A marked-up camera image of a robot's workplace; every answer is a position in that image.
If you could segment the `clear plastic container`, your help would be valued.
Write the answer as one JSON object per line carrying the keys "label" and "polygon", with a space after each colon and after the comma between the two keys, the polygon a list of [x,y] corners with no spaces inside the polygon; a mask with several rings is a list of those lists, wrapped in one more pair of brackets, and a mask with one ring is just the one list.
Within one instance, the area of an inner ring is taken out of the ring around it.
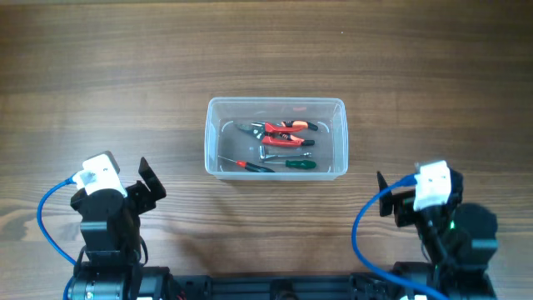
{"label": "clear plastic container", "polygon": [[[302,120],[318,126],[294,135],[314,140],[313,146],[276,147],[237,129],[237,123],[279,124]],[[278,158],[272,161],[312,160],[314,169],[295,169],[279,164],[263,164],[260,146],[271,154],[311,153],[311,157]],[[220,180],[328,181],[345,174],[349,166],[349,134],[344,102],[328,97],[215,97],[207,108],[205,126],[205,169]],[[248,172],[233,162],[242,160],[270,168],[274,172]]]}

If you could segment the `orange black needle-nose pliers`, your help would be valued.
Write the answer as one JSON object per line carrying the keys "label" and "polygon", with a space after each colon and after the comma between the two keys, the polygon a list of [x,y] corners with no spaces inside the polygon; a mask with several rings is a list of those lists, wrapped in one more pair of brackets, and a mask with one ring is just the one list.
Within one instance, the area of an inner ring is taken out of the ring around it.
{"label": "orange black needle-nose pliers", "polygon": [[[317,131],[318,130],[318,126],[311,123],[311,122],[307,122],[307,121],[302,121],[302,120],[293,120],[293,121],[284,121],[284,122],[280,122],[279,124],[275,124],[275,123],[272,123],[273,125],[277,125],[277,126],[280,126],[280,127],[288,127],[288,128],[301,128],[301,130],[303,129],[309,129],[309,130],[312,130],[312,131]],[[315,141],[314,140],[306,140],[306,143],[304,146],[299,146],[299,147],[306,147],[306,146],[313,146],[315,144]]]}

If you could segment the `black red screwdriver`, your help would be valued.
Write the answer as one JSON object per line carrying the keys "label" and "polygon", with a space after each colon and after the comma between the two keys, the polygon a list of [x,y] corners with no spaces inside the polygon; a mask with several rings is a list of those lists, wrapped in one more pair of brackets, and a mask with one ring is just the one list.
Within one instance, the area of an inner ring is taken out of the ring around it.
{"label": "black red screwdriver", "polygon": [[242,160],[232,160],[230,158],[222,157],[222,156],[218,156],[218,157],[223,159],[223,160],[226,160],[228,162],[234,163],[238,167],[244,168],[248,172],[253,172],[253,173],[273,173],[274,172],[274,170],[272,170],[272,169],[270,169],[268,167],[259,166],[259,165],[253,164],[251,162],[246,162],[246,161],[242,161]]}

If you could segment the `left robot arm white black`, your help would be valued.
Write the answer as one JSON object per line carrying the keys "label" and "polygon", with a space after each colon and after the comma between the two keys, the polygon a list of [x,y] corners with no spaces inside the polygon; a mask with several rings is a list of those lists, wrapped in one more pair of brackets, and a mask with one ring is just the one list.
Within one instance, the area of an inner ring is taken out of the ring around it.
{"label": "left robot arm white black", "polygon": [[179,299],[180,287],[168,267],[148,267],[140,215],[167,194],[147,160],[140,160],[141,180],[124,187],[109,153],[91,157],[72,177],[78,191],[71,207],[82,216],[85,242],[63,297],[89,299]]}

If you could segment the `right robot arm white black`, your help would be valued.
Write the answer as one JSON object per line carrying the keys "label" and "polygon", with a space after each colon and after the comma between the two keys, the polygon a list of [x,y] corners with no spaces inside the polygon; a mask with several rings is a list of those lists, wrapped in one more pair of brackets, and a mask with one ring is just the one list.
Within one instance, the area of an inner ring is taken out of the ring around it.
{"label": "right robot arm white black", "polygon": [[462,202],[463,175],[451,170],[448,202],[414,209],[416,192],[388,192],[379,199],[380,215],[393,215],[399,228],[413,225],[427,262],[396,262],[394,275],[419,283],[449,299],[495,299],[486,273],[498,249],[496,215],[477,203]]}

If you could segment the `silver wrench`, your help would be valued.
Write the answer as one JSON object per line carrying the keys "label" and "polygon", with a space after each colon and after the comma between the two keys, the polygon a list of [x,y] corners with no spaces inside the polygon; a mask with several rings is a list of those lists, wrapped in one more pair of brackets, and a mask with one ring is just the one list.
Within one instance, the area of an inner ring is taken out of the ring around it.
{"label": "silver wrench", "polygon": [[262,162],[271,161],[273,159],[278,158],[310,158],[311,153],[310,152],[299,152],[294,154],[271,154],[267,151],[265,146],[260,146],[258,148],[259,150],[259,159]]}

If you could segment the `red handled cutters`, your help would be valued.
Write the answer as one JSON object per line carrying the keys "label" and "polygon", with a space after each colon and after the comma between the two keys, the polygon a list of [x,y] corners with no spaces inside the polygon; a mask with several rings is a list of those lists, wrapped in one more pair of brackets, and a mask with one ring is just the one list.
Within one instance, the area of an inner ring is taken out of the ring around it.
{"label": "red handled cutters", "polygon": [[235,127],[264,145],[299,147],[306,143],[305,139],[293,135],[294,132],[301,131],[301,127],[280,127],[269,122],[237,123]]}

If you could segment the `green screwdriver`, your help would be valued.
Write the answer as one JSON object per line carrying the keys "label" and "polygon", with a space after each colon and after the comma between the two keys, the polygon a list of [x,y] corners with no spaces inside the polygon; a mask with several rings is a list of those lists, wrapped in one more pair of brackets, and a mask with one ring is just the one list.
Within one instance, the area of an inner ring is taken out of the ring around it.
{"label": "green screwdriver", "polygon": [[316,163],[312,160],[284,160],[284,161],[262,161],[263,164],[279,164],[286,168],[295,168],[295,169],[314,169],[316,168]]}

